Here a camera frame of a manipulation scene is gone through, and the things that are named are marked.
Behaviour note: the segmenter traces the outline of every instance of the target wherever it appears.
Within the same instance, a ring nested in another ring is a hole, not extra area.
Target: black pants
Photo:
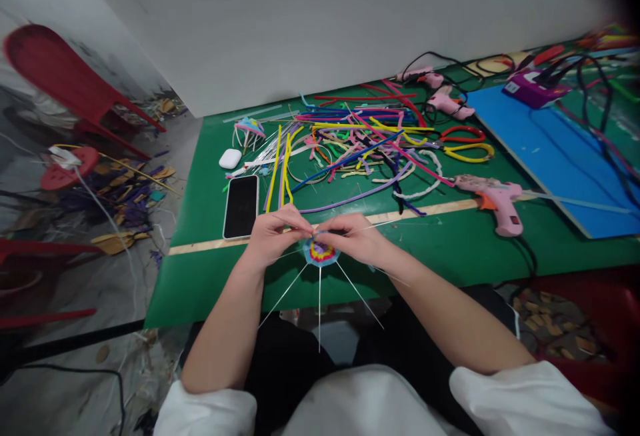
[[[515,332],[513,310],[489,285],[463,289]],[[374,324],[360,338],[354,366],[383,364],[400,373],[432,408],[451,424],[470,435],[480,430],[456,402],[449,390],[453,365],[429,337],[400,297],[380,318],[385,329]],[[181,359],[181,365],[202,328],[196,323]],[[318,353],[315,336],[272,313],[258,331],[245,390],[257,400],[256,435],[270,435],[284,426],[311,386],[336,371],[329,354]]]

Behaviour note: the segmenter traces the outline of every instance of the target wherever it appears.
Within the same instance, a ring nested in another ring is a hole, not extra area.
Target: wooden strip
[[[528,201],[530,199],[536,199],[536,196],[522,195],[516,199],[516,201]],[[431,206],[422,206],[418,208],[428,216],[434,216],[438,214],[454,213],[456,211],[464,211],[465,209],[474,209],[480,207],[479,199],[463,199],[462,201],[452,201],[450,203],[442,203]],[[401,219],[413,219],[420,217],[412,211],[404,211],[402,214],[398,214],[397,211],[390,213],[380,213],[376,215],[367,216],[367,219],[372,225],[378,223],[386,223],[388,221],[400,221]],[[241,246],[249,242],[249,238],[239,239],[214,239],[213,241],[203,241],[202,243],[194,243],[190,245],[175,246],[170,248],[169,256],[178,254],[196,253],[198,251],[208,251],[210,249],[220,249],[231,246]]]

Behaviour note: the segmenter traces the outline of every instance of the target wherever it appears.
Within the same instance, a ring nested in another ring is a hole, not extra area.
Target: green cutting mat
[[[466,75],[460,72],[449,74],[458,80]],[[421,89],[415,92],[424,94]],[[360,87],[350,87],[328,94],[372,95]],[[312,97],[308,97],[307,100],[311,104],[320,102],[314,101]],[[282,110],[274,110],[264,116],[286,111],[289,103],[292,110],[303,110],[300,100],[294,99],[284,101]],[[258,108],[204,119],[177,229],[171,240],[172,247],[222,238],[226,202],[226,193],[222,192],[222,189],[227,182],[224,179],[225,171],[217,162],[224,150],[231,146],[233,132],[233,123],[222,123],[222,120],[256,109]],[[451,125],[454,123],[438,126],[438,130],[442,131]],[[266,123],[265,129],[267,133],[277,131],[277,124]],[[532,187],[528,176],[518,168],[504,149],[491,138],[489,142],[496,149],[496,158],[488,163],[463,163],[438,153],[445,176],[472,173],[511,181],[525,188]],[[302,153],[292,159],[291,166],[296,176],[302,178],[305,173],[311,175],[315,172],[314,164],[308,161],[308,157],[308,153]],[[252,160],[251,155],[247,155],[245,160]],[[365,192],[379,186],[370,180],[381,177],[380,168],[378,167],[370,177],[351,176],[345,179],[336,178],[331,183],[323,181],[316,185],[307,185],[294,194],[294,204],[299,209],[315,208]],[[386,167],[382,167],[382,172],[384,177],[389,177]],[[401,186],[403,192],[414,193],[430,183],[431,178],[416,169]],[[262,204],[268,180],[260,184]],[[431,194],[414,201],[414,204],[434,205],[469,197],[468,193],[440,185]],[[397,208],[397,203],[391,197],[391,188],[387,188],[334,210],[310,214],[307,218],[311,223],[320,223],[340,213],[362,211],[366,215],[372,215],[396,211]],[[640,263],[640,246],[634,238],[586,240],[548,201],[520,202],[517,203],[517,210],[525,228],[527,241],[537,254],[540,275]],[[472,209],[388,224],[381,226],[380,230],[392,242],[458,286],[526,277],[529,274],[526,254],[522,253],[513,240],[498,237],[494,228],[492,212]],[[164,258],[145,326],[164,327],[206,318],[244,248],[236,246]],[[366,266],[346,255],[341,256],[340,262],[364,298],[394,294],[395,290],[386,275],[380,272],[372,273]],[[273,307],[304,264],[303,256],[295,253],[282,258],[267,270],[264,311]],[[322,304],[345,303],[358,299],[356,292],[336,265],[324,268],[322,278]],[[318,269],[310,266],[280,302],[278,309],[311,307],[317,304]]]

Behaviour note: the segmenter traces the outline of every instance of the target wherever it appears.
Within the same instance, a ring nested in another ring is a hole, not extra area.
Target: person's left hand
[[[284,228],[291,227],[283,233]],[[249,244],[243,254],[252,265],[262,269],[276,262],[292,244],[313,236],[315,230],[292,204],[278,211],[258,216],[253,224]]]

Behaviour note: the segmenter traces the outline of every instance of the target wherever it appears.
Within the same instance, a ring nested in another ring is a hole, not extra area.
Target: smartphone
[[[224,239],[237,239],[251,235],[253,223],[258,216],[258,176],[244,176],[229,181]]]

